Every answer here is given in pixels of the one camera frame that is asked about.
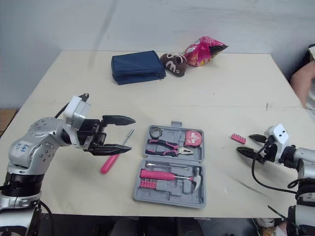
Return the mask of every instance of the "gray tool case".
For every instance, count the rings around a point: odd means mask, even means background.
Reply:
[[[169,147],[149,143],[149,140],[152,140],[150,130],[155,127],[162,130],[161,136],[155,140],[165,140],[167,142],[176,143],[178,147],[189,148],[193,151],[193,154],[178,154],[177,156],[145,154],[146,150],[156,152],[166,152],[170,150]],[[186,131],[199,132],[202,137],[202,143],[198,147],[185,146]],[[151,125],[145,140],[146,143],[143,153],[146,158],[141,161],[137,173],[136,187],[133,194],[134,199],[182,207],[204,208],[207,203],[207,196],[205,168],[200,164],[204,159],[204,134],[202,130],[183,128],[181,122],[172,121],[171,126]],[[142,170],[172,173],[179,176],[179,179],[160,180],[141,178]],[[197,172],[199,172],[201,180],[199,188],[194,191],[195,182],[188,179],[180,179],[180,177],[193,177]]]

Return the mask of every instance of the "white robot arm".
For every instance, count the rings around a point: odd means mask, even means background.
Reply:
[[[15,232],[36,235],[41,210],[38,207],[41,183],[59,147],[73,145],[93,155],[114,155],[131,147],[105,144],[103,132],[108,124],[128,125],[135,120],[124,116],[103,116],[102,120],[85,119],[89,95],[74,96],[66,106],[63,120],[42,118],[30,126],[26,135],[9,148],[5,182],[0,187],[0,236]]]
[[[295,194],[297,205],[289,207],[287,234],[315,236],[315,150],[290,146],[289,135],[282,124],[269,127],[264,135],[253,134],[249,137],[264,144],[259,152],[248,147],[236,148],[239,153],[253,159],[253,178],[264,187]],[[288,188],[298,185],[298,191],[278,189],[261,183],[253,172],[256,160],[261,164],[271,161],[296,169],[298,178]]]

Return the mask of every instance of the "person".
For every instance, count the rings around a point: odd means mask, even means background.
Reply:
[[[315,112],[315,44],[310,45],[302,67],[291,77],[291,86],[304,108]]]

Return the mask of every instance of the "table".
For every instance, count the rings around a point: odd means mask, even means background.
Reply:
[[[107,157],[92,156],[74,147],[60,148],[47,171],[42,200],[53,213],[86,215],[140,215],[189,217],[276,217],[267,205],[286,214],[293,195],[265,189],[251,176],[251,161],[240,156],[232,133],[263,133],[281,122],[291,143],[314,149],[315,127],[290,85],[267,54],[220,54],[186,75],[170,73],[164,80],[118,86],[111,77],[110,60],[125,52],[63,51],[29,96],[0,140],[0,176],[6,173],[7,150],[37,119],[54,116],[72,95],[90,93],[87,118],[125,115],[137,123],[109,126],[107,143],[121,143],[135,129],[128,145],[133,149],[102,175]],[[170,125],[205,133],[207,205],[184,208],[135,201],[136,172],[149,125]],[[259,148],[248,140],[247,146]],[[273,163],[256,165],[263,183],[286,187],[295,170]]]

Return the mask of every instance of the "metal shaft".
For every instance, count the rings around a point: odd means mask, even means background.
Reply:
[[[183,177],[183,176],[175,176],[175,179],[187,179],[191,181],[190,177]]]
[[[165,166],[165,165],[157,165],[154,163],[147,163],[147,166],[156,166],[156,167],[163,167],[163,168],[176,168],[176,169],[183,169],[183,170],[189,170],[188,167],[181,167],[181,166]]]
[[[127,137],[126,137],[125,140],[123,141],[123,144],[122,144],[122,145],[125,145],[125,143],[128,141],[128,139],[132,136],[133,132],[134,132],[134,129],[132,129],[132,130],[129,132],[129,134],[127,135]]]

